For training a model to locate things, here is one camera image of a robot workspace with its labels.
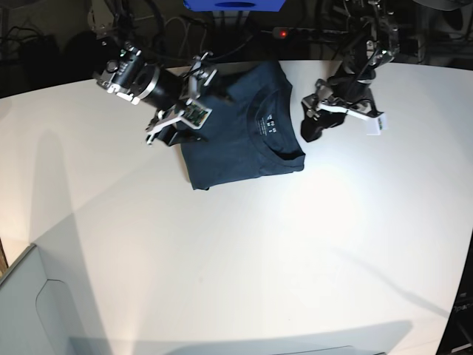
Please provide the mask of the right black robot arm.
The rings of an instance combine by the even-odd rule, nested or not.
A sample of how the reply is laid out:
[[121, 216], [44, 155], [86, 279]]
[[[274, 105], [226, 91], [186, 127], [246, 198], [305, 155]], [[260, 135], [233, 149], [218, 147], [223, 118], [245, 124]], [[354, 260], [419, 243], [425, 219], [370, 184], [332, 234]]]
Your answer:
[[206, 96], [232, 102], [218, 83], [218, 69], [209, 61], [212, 53], [202, 52], [189, 60], [190, 67], [174, 74], [164, 67], [160, 53], [165, 38], [165, 22], [154, 1], [147, 5], [157, 24], [155, 40], [147, 45], [136, 33], [135, 19], [128, 1], [91, 1], [88, 22], [107, 57], [94, 77], [107, 93], [130, 104], [141, 102], [154, 107], [146, 127], [146, 142], [167, 146], [204, 141], [199, 134], [212, 109], [203, 103]]

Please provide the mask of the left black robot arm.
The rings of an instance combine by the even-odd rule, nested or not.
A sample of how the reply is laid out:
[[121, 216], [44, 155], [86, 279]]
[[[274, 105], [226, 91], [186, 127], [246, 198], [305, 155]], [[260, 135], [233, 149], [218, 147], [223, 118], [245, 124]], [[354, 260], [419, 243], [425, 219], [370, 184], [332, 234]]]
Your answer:
[[343, 5], [348, 34], [338, 48], [341, 63], [332, 76], [318, 79], [314, 93], [301, 101], [301, 135], [308, 143], [348, 117], [362, 120], [368, 135], [387, 129], [386, 114], [377, 108], [370, 86], [376, 69], [399, 52], [398, 24], [383, 1], [344, 1]]

